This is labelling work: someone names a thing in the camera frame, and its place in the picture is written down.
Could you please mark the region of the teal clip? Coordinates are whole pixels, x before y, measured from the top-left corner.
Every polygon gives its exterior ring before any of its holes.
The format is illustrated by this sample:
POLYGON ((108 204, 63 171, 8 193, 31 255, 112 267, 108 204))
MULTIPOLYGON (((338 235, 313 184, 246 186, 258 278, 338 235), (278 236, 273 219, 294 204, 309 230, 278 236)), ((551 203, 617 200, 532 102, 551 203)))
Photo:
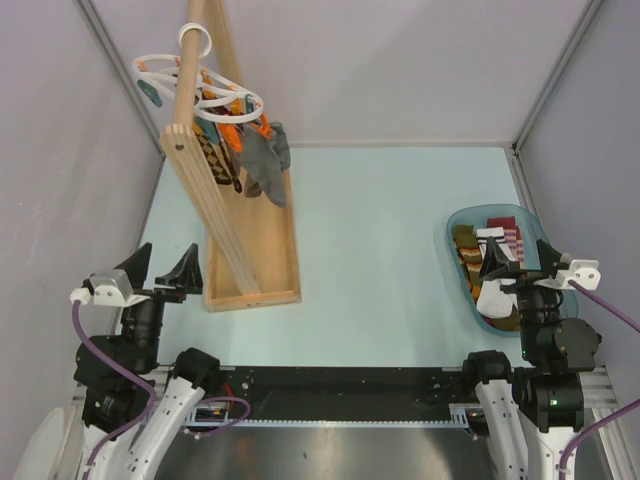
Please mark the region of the teal clip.
POLYGON ((160 94, 154 86, 141 79, 139 79, 136 84, 156 108, 161 108, 163 106, 160 94))

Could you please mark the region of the white sock black stripes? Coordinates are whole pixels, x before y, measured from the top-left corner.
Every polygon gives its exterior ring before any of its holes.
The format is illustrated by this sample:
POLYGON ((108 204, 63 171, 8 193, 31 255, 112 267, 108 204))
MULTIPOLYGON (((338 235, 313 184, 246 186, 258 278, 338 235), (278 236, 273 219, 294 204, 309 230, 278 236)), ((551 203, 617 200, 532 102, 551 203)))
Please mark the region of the white sock black stripes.
POLYGON ((482 257, 481 275, 489 274, 509 262, 516 261, 503 227, 477 229, 476 240, 482 257))

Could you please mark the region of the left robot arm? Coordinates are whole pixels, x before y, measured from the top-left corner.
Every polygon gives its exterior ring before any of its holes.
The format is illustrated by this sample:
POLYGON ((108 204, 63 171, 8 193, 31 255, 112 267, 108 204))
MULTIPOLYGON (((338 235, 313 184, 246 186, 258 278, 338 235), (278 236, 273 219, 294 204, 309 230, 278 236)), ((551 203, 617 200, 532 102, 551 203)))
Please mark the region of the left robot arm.
POLYGON ((159 394, 148 379, 159 365, 165 307, 203 291, 197 244, 146 288, 152 253, 145 243, 117 266, 91 274, 70 294, 72 324, 81 344, 74 379, 85 390, 80 479, 151 479, 186 416, 221 387, 220 362, 198 349, 178 355, 159 394), (88 336, 86 305, 120 311, 117 334, 88 336))

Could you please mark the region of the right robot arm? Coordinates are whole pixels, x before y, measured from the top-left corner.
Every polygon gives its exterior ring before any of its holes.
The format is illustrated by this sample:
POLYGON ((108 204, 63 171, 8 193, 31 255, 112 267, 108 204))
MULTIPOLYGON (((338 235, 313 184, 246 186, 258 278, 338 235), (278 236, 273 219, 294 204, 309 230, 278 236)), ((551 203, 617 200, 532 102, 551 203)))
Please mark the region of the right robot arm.
POLYGON ((595 368, 602 337, 585 320, 561 314, 565 294, 594 291, 601 274, 596 260, 575 259, 538 240, 540 267, 523 269, 493 237, 485 242, 480 270, 517 299, 520 342, 526 368, 513 368, 502 352, 468 355, 461 388, 480 401, 497 475, 501 479, 570 479, 572 440, 585 425, 580 375, 595 368))

